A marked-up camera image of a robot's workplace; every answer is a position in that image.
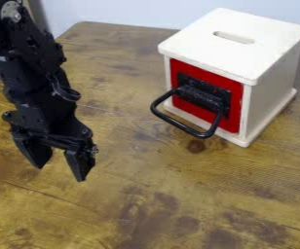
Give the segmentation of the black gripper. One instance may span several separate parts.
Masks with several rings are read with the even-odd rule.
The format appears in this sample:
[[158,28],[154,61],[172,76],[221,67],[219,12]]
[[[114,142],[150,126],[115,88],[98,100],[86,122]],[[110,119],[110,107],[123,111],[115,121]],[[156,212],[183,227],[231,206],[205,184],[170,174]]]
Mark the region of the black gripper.
[[4,89],[4,94],[15,110],[4,113],[3,120],[11,125],[13,142],[28,162],[42,168],[52,149],[64,150],[74,177],[84,181],[98,148],[91,129],[75,117],[80,94],[72,89]]

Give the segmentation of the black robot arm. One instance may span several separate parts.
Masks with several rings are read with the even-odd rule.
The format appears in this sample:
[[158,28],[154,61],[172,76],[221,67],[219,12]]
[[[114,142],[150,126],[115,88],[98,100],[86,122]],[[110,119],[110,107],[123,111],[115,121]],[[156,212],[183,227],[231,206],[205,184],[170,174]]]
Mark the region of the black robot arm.
[[71,88],[62,64],[63,46],[39,29],[21,0],[0,0],[0,79],[15,105],[1,119],[29,163],[40,168],[55,148],[82,182],[95,165],[91,129],[75,116],[80,93]]

